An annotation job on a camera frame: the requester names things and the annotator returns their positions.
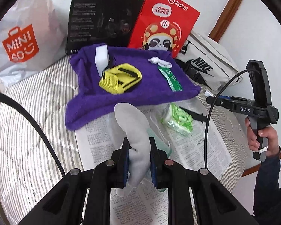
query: yellow mesh object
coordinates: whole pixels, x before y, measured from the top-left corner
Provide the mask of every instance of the yellow mesh object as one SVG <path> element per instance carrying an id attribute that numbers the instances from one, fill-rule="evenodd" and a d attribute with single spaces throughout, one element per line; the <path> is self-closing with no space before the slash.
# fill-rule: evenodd
<path id="1" fill-rule="evenodd" d="M 136 67 L 125 63 L 105 70 L 99 86 L 113 95 L 118 95 L 136 85 L 141 78 L 142 74 Z"/>
<path id="2" fill-rule="evenodd" d="M 101 79 L 99 82 L 99 86 L 106 90 L 107 92 L 118 95 L 124 93 L 123 89 L 118 87 L 119 81 L 118 77 L 114 74 L 105 73 L 105 79 Z"/>

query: nike logo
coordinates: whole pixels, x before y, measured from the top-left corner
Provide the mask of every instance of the nike logo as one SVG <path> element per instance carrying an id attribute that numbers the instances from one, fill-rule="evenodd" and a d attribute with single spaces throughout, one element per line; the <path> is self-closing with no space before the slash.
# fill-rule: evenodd
<path id="1" fill-rule="evenodd" d="M 198 57 L 197 59 L 191 59 L 191 60 L 187 61 L 187 63 L 190 63 L 199 72 L 202 72 L 202 73 L 205 73 L 205 74 L 208 74 L 208 75 L 214 77 L 213 75 L 208 73 L 208 71 L 213 70 L 213 68 L 207 62 L 205 62 L 202 58 Z"/>

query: white tissue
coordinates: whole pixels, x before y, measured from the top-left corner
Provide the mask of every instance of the white tissue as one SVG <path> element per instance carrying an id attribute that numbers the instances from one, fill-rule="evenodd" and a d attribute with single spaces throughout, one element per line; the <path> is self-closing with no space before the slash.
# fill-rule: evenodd
<path id="1" fill-rule="evenodd" d="M 204 95 L 207 96 L 207 97 L 208 96 L 213 96 L 214 97 L 214 94 L 211 91 L 209 91 L 209 90 L 206 90 Z"/>
<path id="2" fill-rule="evenodd" d="M 265 146 L 265 147 L 263 147 L 262 149 L 260 149 L 260 150 L 258 151 L 258 153 L 261 154 L 261 153 L 263 153 L 263 152 L 266 152 L 267 150 L 268 150 L 268 147 Z"/>
<path id="3" fill-rule="evenodd" d="M 161 60 L 158 57 L 150 58 L 150 59 L 148 59 L 148 61 L 150 61 L 152 64 L 158 64 L 162 68 L 171 68 L 172 67 L 171 63 Z"/>

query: black handle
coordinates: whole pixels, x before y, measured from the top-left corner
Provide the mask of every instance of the black handle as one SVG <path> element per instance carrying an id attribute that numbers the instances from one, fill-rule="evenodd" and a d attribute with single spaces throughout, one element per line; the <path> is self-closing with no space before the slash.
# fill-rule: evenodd
<path id="1" fill-rule="evenodd" d="M 260 119 L 260 118 L 254 118 L 254 117 L 248 117 L 248 118 L 249 118 L 250 126 L 251 126 L 252 130 L 253 130 L 254 134 L 257 136 L 257 141 L 260 143 L 258 150 L 261 150 L 264 147 L 267 147 L 268 139 L 260 137 L 258 135 L 258 131 L 260 129 L 266 128 L 269 125 L 269 122 L 264 121 L 263 119 Z M 264 162 L 265 158 L 266 158 L 265 154 L 266 154 L 266 152 L 263 152 L 263 153 L 254 152 L 253 158 L 258 161 Z"/>

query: haidilao logo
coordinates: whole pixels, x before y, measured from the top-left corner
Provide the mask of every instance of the haidilao logo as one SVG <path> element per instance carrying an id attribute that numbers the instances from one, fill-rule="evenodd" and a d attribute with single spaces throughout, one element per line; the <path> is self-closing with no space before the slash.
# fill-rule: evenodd
<path id="1" fill-rule="evenodd" d="M 169 4 L 174 4 L 175 0 L 169 0 Z"/>
<path id="2" fill-rule="evenodd" d="M 39 52 L 32 25 L 22 30 L 18 26 L 14 27 L 2 43 L 10 61 L 14 63 L 26 62 Z"/>

